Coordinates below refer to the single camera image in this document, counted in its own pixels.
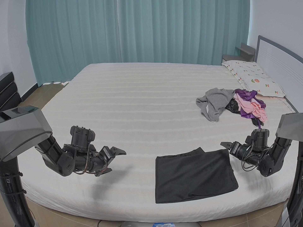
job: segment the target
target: pink garment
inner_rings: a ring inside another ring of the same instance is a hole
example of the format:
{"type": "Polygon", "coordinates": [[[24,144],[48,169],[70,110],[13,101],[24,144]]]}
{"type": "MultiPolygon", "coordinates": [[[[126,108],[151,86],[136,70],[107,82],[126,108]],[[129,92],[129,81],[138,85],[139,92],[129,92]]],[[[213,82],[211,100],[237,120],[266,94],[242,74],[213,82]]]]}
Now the pink garment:
{"type": "Polygon", "coordinates": [[[242,108],[246,113],[252,113],[257,119],[262,122],[267,120],[264,108],[261,108],[261,104],[259,104],[258,101],[256,101],[254,98],[252,98],[250,101],[245,101],[237,93],[235,93],[234,99],[239,105],[239,111],[242,108]]]}

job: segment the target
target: teal curtain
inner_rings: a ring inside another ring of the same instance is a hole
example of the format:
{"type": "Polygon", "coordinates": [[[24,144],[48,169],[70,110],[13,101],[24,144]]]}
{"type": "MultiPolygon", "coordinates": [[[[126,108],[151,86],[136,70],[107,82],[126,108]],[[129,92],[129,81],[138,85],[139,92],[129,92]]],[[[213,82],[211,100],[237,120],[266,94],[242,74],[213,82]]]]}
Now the teal curtain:
{"type": "Polygon", "coordinates": [[[38,84],[90,63],[219,65],[247,43],[250,0],[26,0],[38,84]]]}

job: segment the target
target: black cloth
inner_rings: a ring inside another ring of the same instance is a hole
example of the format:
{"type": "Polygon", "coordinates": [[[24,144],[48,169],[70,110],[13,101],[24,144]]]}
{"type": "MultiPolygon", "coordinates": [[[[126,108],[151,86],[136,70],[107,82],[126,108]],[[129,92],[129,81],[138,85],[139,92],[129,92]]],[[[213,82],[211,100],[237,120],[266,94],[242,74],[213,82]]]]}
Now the black cloth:
{"type": "MultiPolygon", "coordinates": [[[[230,102],[226,105],[225,108],[228,111],[231,111],[232,113],[240,114],[238,102],[234,98],[232,98],[230,100],[230,102]]],[[[260,125],[264,126],[264,123],[262,121],[260,121],[259,119],[252,119],[252,123],[254,124],[254,126],[259,127],[259,122],[260,122],[260,125]]]]}
{"type": "Polygon", "coordinates": [[[188,153],[156,158],[156,203],[204,199],[238,188],[229,151],[188,153]]]}

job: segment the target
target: white headboard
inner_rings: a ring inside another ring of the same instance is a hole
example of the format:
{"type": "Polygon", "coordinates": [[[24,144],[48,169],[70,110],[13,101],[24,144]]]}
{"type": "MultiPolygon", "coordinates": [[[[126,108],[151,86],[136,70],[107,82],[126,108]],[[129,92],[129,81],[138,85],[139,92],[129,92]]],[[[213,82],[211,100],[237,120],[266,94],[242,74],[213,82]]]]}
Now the white headboard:
{"type": "Polygon", "coordinates": [[[303,58],[259,36],[255,62],[282,87],[293,109],[303,112],[303,58]]]}

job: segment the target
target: white pillowcase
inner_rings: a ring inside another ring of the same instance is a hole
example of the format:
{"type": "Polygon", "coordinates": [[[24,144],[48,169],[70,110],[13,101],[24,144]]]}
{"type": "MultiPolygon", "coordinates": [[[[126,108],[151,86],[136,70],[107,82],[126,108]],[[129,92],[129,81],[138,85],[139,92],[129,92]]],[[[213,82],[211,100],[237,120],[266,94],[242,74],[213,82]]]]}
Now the white pillowcase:
{"type": "Polygon", "coordinates": [[[265,74],[255,62],[226,61],[222,63],[237,78],[241,86],[263,96],[284,97],[282,88],[265,74]]]}

